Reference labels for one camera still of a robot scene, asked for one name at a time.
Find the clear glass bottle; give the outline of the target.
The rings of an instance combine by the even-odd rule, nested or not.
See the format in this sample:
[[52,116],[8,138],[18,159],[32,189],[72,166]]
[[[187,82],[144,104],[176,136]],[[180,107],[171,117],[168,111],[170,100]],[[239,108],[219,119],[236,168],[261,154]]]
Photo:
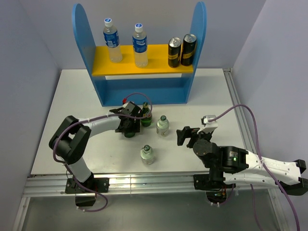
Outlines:
[[156,123],[156,133],[161,136],[165,137],[169,130],[169,121],[165,115],[162,115],[157,123]]
[[154,153],[148,144],[141,149],[140,156],[144,164],[150,165],[154,162]]

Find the black can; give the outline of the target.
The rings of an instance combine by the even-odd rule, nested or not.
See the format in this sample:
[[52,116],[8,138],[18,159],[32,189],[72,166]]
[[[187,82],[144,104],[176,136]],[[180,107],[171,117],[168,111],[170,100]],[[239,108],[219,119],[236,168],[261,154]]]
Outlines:
[[172,68],[180,64],[181,40],[178,37],[172,37],[168,42],[168,65]]
[[183,38],[180,63],[183,66],[189,66],[193,63],[194,52],[196,47],[196,36],[186,34]]

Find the aluminium front rail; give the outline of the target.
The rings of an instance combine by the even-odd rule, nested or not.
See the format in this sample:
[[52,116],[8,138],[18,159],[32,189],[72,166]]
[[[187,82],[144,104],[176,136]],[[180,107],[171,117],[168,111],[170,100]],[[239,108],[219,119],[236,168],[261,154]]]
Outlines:
[[[125,194],[189,193],[194,191],[193,175],[202,172],[175,172],[152,174],[95,174],[95,178],[108,178],[106,196]],[[34,176],[26,180],[23,197],[56,197],[66,194],[67,176]]]

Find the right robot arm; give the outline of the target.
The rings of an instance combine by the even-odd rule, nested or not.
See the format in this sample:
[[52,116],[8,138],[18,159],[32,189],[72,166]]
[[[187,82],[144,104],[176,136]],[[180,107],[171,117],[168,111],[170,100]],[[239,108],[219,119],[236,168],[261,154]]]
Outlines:
[[182,146],[186,139],[194,154],[201,160],[207,174],[193,176],[197,190],[213,191],[232,188],[236,184],[253,184],[275,188],[287,195],[302,196],[308,191],[308,181],[301,177],[306,170],[306,162],[298,159],[283,162],[259,157],[248,150],[235,146],[218,146],[211,142],[212,133],[189,126],[178,129],[177,145]]

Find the black can left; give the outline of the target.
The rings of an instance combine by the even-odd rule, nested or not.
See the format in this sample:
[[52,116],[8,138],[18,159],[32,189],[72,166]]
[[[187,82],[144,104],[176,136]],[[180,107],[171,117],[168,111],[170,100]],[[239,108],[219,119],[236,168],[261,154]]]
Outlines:
[[180,64],[181,40],[178,37],[172,37],[168,42],[168,65],[172,68]]

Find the Pocari Sweat bottle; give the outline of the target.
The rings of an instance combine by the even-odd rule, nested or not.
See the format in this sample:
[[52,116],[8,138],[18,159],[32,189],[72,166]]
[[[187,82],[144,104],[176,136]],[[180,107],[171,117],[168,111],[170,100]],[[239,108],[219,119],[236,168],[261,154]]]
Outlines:
[[109,52],[110,61],[119,63],[122,61],[122,52],[117,28],[113,25],[111,18],[105,18],[103,35]]
[[135,25],[135,31],[132,35],[132,44],[134,51],[134,61],[138,68],[144,68],[148,64],[147,56],[147,34],[141,23]]

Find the clear glass bottle front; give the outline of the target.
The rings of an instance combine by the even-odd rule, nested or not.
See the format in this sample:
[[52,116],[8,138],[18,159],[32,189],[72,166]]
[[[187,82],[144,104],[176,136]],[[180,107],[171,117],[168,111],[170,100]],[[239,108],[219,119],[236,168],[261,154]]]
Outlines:
[[148,144],[141,149],[140,156],[144,164],[150,165],[154,162],[154,153]]

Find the aluminium side rail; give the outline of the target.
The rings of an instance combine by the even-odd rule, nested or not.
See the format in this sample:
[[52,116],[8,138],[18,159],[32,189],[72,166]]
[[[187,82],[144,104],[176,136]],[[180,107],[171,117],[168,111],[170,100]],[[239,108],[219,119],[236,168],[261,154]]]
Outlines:
[[[223,73],[227,82],[227,86],[230,92],[230,96],[231,96],[231,101],[233,103],[233,105],[238,105],[240,104],[240,99],[232,78],[232,74],[231,74],[231,68],[224,68],[223,69]],[[245,118],[245,111],[247,111],[247,109],[245,107],[239,106],[236,107],[234,109],[235,115],[236,115],[236,119],[240,128],[240,132],[241,132],[241,136],[242,136],[242,140],[244,143],[244,147],[251,151],[256,153],[256,148],[253,142],[253,138],[251,136],[251,132],[250,129],[248,127],[248,123],[247,120]]]

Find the blue and yellow shelf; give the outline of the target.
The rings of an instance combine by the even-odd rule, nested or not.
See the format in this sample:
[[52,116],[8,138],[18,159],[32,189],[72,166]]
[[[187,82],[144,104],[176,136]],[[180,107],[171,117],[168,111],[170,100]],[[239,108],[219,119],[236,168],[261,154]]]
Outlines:
[[83,6],[72,9],[72,26],[82,60],[102,106],[117,106],[130,97],[143,100],[146,94],[154,104],[182,104],[189,99],[206,35],[204,2],[196,4],[190,32],[166,44],[150,45],[142,24],[136,24],[131,45],[118,43],[117,30],[110,19],[104,35],[106,46],[95,44]]

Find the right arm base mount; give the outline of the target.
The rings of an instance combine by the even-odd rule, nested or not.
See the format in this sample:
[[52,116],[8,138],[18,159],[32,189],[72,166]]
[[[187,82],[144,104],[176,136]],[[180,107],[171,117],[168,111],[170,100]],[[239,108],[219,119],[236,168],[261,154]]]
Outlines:
[[209,174],[193,175],[195,190],[204,191],[206,199],[211,206],[220,207],[224,205],[232,196],[235,184],[227,185],[224,182],[210,181]]

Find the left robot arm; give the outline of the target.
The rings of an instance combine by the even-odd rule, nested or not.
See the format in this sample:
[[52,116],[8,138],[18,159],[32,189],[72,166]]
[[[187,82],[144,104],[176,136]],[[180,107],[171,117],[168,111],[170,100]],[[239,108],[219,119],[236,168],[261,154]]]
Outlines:
[[54,160],[64,164],[82,192],[94,190],[94,174],[83,158],[89,139],[110,130],[130,138],[140,131],[141,117],[141,108],[133,102],[99,117],[77,119],[67,116],[49,142]]

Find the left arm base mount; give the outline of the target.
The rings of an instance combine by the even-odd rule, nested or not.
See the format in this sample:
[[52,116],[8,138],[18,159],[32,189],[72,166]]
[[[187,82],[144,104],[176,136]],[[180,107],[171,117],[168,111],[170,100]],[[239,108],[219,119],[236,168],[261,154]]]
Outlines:
[[[94,196],[86,196],[91,193],[86,190],[88,188],[95,191]],[[87,183],[77,183],[73,178],[68,178],[65,187],[65,194],[75,194],[75,204],[79,207],[92,207],[98,193],[107,193],[109,190],[109,178],[92,178]]]

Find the green glass bottle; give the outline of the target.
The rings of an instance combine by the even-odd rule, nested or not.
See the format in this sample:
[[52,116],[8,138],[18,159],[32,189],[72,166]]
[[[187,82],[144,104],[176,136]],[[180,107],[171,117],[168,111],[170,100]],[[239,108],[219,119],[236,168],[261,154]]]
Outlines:
[[142,120],[141,120],[141,125],[143,127],[149,127],[152,123],[152,120],[153,120],[153,116],[152,116],[152,112],[149,108],[149,104],[148,102],[144,102],[142,104],[142,110],[141,110],[141,113],[142,113],[142,116],[144,117]]
[[124,136],[125,136],[126,138],[132,138],[132,137],[135,136],[135,134],[136,134],[136,132],[135,132],[135,129],[133,129],[133,128],[126,129],[126,130],[124,131]]

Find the clear glass bottle rear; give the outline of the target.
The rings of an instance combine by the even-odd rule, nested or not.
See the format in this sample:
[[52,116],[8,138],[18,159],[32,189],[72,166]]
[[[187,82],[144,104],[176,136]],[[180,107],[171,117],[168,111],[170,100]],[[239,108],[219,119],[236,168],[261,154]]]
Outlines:
[[157,123],[156,123],[156,133],[161,136],[165,137],[169,130],[169,121],[165,115],[162,115]]

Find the black can right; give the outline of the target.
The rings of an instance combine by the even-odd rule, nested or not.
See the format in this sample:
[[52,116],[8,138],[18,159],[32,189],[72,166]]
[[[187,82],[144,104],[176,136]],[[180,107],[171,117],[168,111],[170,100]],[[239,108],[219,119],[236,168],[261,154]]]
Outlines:
[[189,66],[193,63],[194,52],[196,47],[196,36],[186,34],[183,38],[180,63],[183,66]]

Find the green glass bottle front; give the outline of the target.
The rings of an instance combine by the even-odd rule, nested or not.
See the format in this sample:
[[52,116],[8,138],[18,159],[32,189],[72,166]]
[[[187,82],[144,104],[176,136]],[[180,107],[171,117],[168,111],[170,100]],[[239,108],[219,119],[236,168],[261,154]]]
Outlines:
[[136,132],[135,132],[135,129],[133,129],[133,128],[126,129],[126,130],[124,131],[124,136],[125,136],[126,138],[132,138],[132,137],[135,136],[135,134],[136,134]]

